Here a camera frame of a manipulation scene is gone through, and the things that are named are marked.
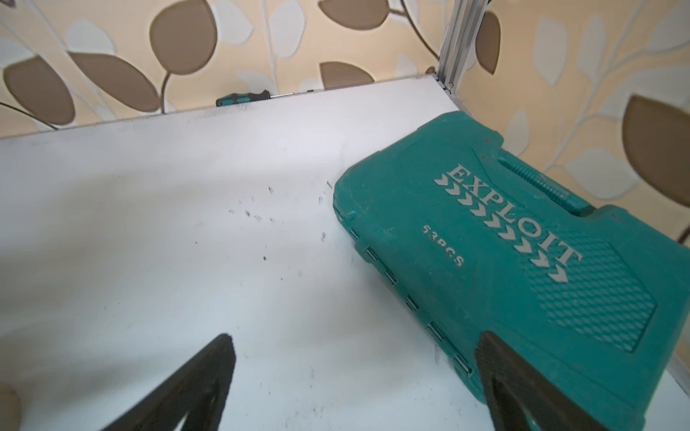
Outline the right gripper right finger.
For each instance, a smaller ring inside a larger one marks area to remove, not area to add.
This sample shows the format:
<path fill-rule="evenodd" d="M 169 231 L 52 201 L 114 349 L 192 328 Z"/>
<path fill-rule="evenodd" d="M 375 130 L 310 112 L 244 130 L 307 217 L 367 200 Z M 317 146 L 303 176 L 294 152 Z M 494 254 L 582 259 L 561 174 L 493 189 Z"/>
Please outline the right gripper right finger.
<path fill-rule="evenodd" d="M 496 430 L 604 430 L 519 353 L 493 332 L 474 352 Z"/>

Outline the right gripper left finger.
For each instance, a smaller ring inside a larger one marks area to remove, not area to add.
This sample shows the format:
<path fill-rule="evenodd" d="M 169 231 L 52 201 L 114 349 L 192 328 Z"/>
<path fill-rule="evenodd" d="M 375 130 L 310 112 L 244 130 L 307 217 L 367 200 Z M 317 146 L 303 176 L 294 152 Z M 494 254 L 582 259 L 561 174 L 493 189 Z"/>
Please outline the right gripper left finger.
<path fill-rule="evenodd" d="M 219 429 L 235 363 L 233 339 L 221 333 L 106 429 Z"/>

